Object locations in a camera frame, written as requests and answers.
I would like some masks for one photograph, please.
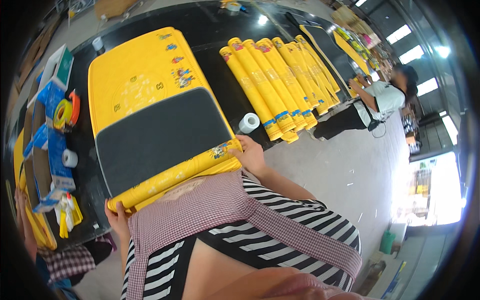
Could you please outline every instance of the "white tape roll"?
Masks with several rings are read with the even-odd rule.
[[[77,154],[69,149],[65,149],[61,156],[61,161],[64,166],[69,168],[74,168],[77,166],[78,163],[78,156]]]
[[[240,131],[243,133],[251,133],[260,125],[260,119],[252,112],[246,114],[239,123]]]
[[[227,9],[231,12],[238,12],[241,8],[241,4],[238,2],[227,3]]]
[[[103,48],[103,41],[101,37],[96,37],[93,42],[92,46],[95,49],[95,51],[99,51],[101,48]]]

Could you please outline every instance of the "concrete floor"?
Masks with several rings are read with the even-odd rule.
[[[193,1],[144,0],[144,5],[135,9],[131,16],[186,2]],[[331,9],[319,0],[279,0],[277,3],[331,20]],[[74,49],[122,20],[113,18],[106,23],[101,22],[93,9],[89,9],[73,19],[70,28],[64,21],[54,34],[37,70],[64,43],[69,49]],[[18,115],[32,81],[32,76],[26,81],[11,116]],[[385,129],[381,138],[374,138],[366,130],[348,131],[326,142],[312,140],[303,131],[298,141],[281,143],[265,152],[269,166],[304,186],[359,229],[364,263],[379,248],[381,236],[390,220],[392,203],[406,192],[404,174],[408,168],[408,148],[399,113],[390,117]],[[383,132],[384,127],[380,125],[374,134],[378,136]],[[114,252],[96,270],[86,274],[75,290],[83,299],[118,299],[122,286],[120,264],[120,253]]]

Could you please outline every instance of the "black and white striped shirt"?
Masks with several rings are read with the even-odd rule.
[[[291,200],[243,176],[243,187],[251,197],[270,209],[306,227],[343,242],[361,254],[359,232],[348,220],[317,200]],[[144,299],[180,300],[188,263],[196,239],[257,269],[295,267],[315,275],[326,284],[350,291],[353,278],[345,271],[303,254],[263,233],[248,221],[223,224],[176,241],[152,253],[145,276]],[[135,260],[130,240],[120,299],[126,299],[129,267]]]

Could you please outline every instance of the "sneaker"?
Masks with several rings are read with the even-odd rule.
[[[312,140],[316,140],[317,138],[315,137],[315,135],[313,135],[313,132],[315,131],[315,127],[312,127],[310,129],[307,129],[306,132],[308,132],[308,134],[310,135],[310,137],[312,138]]]

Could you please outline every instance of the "hand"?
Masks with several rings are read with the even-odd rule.
[[[27,204],[28,196],[25,194],[24,191],[20,189],[20,187],[15,188],[15,201],[18,204],[18,208],[25,208]]]
[[[352,90],[354,90],[357,93],[359,90],[361,90],[361,87],[359,86],[359,84],[353,79],[348,80],[348,85],[352,88]]]
[[[359,83],[361,83],[363,86],[367,85],[368,82],[365,81],[365,77],[363,77],[362,75],[360,74],[357,74],[357,76],[355,76],[355,78],[359,81]]]
[[[243,153],[237,149],[230,149],[228,153],[233,154],[247,171],[258,177],[267,169],[262,146],[247,135],[236,134],[235,137],[240,141]]]
[[[113,231],[117,233],[121,242],[128,243],[130,241],[130,229],[128,228],[128,218],[131,214],[125,213],[125,207],[122,202],[117,202],[117,213],[112,212],[108,208],[109,199],[105,199],[105,214],[107,215],[108,222],[113,228]]]

